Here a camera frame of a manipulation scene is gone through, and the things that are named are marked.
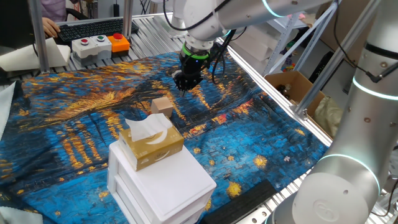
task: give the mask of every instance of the white paper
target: white paper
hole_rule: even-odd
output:
[[[151,114],[143,121],[131,121],[126,119],[126,123],[130,126],[132,141],[151,137],[162,131],[167,131],[173,126],[162,113]]]
[[[41,214],[25,212],[9,207],[0,207],[0,213],[7,221],[7,224],[43,224],[43,216]]]
[[[53,38],[45,40],[50,67],[67,66],[69,63],[70,47],[57,45]],[[0,67],[6,71],[18,71],[40,68],[33,45],[23,47],[0,56]]]
[[[0,91],[0,141],[4,129],[6,128],[8,116],[10,115],[12,96],[14,96],[15,82],[7,87],[5,90]]]

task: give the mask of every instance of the green button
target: green button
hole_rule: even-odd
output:
[[[99,41],[99,42],[104,42],[104,36],[97,36],[97,40]]]

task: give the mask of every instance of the person's hand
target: person's hand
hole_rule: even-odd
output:
[[[58,32],[61,32],[60,27],[49,18],[43,17],[43,28],[46,37],[58,37]]]

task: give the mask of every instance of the tissue box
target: tissue box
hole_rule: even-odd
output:
[[[141,170],[182,150],[184,138],[172,126],[151,137],[132,141],[130,129],[119,133],[119,144],[134,170]]]

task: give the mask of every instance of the blue fabric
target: blue fabric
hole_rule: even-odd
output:
[[[124,119],[142,120],[154,98],[217,183],[203,215],[268,180],[282,190],[325,153],[227,54],[220,84],[205,79],[181,96],[177,53],[41,75],[22,84],[0,142],[0,205],[36,211],[46,223],[127,223],[106,188],[108,147]]]

